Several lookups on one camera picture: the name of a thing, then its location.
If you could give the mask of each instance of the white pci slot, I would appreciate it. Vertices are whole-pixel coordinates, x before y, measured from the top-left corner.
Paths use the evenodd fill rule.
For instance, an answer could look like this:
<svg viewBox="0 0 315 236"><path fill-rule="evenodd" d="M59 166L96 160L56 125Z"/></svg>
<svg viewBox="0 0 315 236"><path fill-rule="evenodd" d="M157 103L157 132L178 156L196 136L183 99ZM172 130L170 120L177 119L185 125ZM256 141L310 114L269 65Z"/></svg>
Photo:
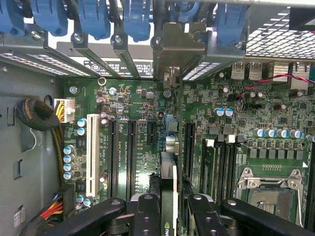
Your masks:
<svg viewBox="0 0 315 236"><path fill-rule="evenodd" d="M99 178L99 115L87 117L87 186L86 195L96 197Z"/></svg>

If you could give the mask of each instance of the motherboard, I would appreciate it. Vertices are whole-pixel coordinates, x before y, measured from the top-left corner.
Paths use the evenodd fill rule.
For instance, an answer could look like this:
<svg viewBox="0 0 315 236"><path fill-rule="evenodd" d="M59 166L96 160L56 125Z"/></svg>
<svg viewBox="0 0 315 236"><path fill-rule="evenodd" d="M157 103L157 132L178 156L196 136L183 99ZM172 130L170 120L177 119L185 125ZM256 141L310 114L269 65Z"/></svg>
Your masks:
<svg viewBox="0 0 315 236"><path fill-rule="evenodd" d="M284 86L289 82L272 82L242 93L255 82L222 72L184 83L180 92L158 81L67 79L65 96L75 100L75 123L65 125L65 145L74 147L67 182L76 185L77 195L91 184L89 204L110 197L128 202L136 193L148 193L150 176L159 174L160 153L178 154L167 144L178 139L182 122L183 174L194 193L208 194L218 204L236 197L303 225L314 87L297 94ZM89 119L99 135L96 162L87 160L95 136L85 127ZM170 132L171 122L176 131ZM78 203L77 210L89 205Z"/></svg>

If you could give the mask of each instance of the white connector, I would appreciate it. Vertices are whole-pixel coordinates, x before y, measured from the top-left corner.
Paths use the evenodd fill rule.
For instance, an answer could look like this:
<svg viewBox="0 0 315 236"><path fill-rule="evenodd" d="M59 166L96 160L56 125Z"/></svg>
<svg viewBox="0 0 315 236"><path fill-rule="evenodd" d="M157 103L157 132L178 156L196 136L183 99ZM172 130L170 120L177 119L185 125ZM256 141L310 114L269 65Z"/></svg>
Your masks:
<svg viewBox="0 0 315 236"><path fill-rule="evenodd" d="M96 197L99 188L99 114L87 116L86 195Z"/></svg>
<svg viewBox="0 0 315 236"><path fill-rule="evenodd" d="M63 119L60 123L68 123L74 121L75 116L75 100L74 99L54 99L54 108L58 102L63 102Z"/></svg>

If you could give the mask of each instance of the blue plastic clip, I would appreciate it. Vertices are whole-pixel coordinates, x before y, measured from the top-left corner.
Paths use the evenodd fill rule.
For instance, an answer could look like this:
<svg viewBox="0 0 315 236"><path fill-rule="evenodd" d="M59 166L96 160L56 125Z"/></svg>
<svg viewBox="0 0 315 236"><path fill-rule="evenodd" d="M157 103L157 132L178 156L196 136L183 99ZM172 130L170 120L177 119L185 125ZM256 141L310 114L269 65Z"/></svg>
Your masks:
<svg viewBox="0 0 315 236"><path fill-rule="evenodd" d="M25 35L22 10L13 0L0 1L0 31L13 36Z"/></svg>
<svg viewBox="0 0 315 236"><path fill-rule="evenodd" d="M143 9L143 0L125 0L124 30L134 42L145 41L150 37L150 3L147 0Z"/></svg>
<svg viewBox="0 0 315 236"><path fill-rule="evenodd" d="M68 18L62 0L31 0L31 10L38 26L53 36L65 36Z"/></svg>
<svg viewBox="0 0 315 236"><path fill-rule="evenodd" d="M93 36L95 40L109 38L110 22L105 0L78 0L79 17L82 31Z"/></svg>
<svg viewBox="0 0 315 236"><path fill-rule="evenodd" d="M241 4L218 4L215 26L218 45L227 46L237 43L244 27L247 6Z"/></svg>
<svg viewBox="0 0 315 236"><path fill-rule="evenodd" d="M187 1L181 3L178 22L192 23L193 18L199 9L200 3L197 1L194 2L192 8L189 11L187 11L188 6L189 3Z"/></svg>

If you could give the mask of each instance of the white power connector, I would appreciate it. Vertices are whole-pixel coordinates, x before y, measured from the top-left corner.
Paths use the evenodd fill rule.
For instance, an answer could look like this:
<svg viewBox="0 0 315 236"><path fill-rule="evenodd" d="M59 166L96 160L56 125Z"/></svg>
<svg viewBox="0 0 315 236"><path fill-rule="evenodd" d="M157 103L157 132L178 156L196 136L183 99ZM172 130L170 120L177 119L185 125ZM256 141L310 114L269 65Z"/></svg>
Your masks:
<svg viewBox="0 0 315 236"><path fill-rule="evenodd" d="M68 123L74 121L75 116L75 100L74 99L54 99L54 108L58 102L63 102L63 120L60 123Z"/></svg>

